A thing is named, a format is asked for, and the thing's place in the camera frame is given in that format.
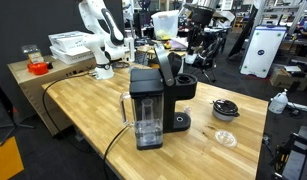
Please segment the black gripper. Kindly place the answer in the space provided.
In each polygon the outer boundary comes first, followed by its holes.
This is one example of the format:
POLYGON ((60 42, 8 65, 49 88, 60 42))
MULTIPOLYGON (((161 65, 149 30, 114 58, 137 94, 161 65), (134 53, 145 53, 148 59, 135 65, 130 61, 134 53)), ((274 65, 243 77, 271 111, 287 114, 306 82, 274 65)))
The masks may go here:
POLYGON ((201 5, 185 4, 184 7, 190 11, 189 19, 202 26, 210 23, 215 10, 201 5))

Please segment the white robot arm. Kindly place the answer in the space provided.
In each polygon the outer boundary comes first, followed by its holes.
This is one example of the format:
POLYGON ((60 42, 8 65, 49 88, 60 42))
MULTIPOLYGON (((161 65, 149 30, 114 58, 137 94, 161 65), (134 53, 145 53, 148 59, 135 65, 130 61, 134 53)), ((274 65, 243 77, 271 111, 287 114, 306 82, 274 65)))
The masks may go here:
POLYGON ((114 76, 112 60, 124 57, 124 35, 107 9, 104 0, 79 0, 79 12, 91 34, 83 37, 83 45, 96 60, 94 76, 98 80, 114 76))

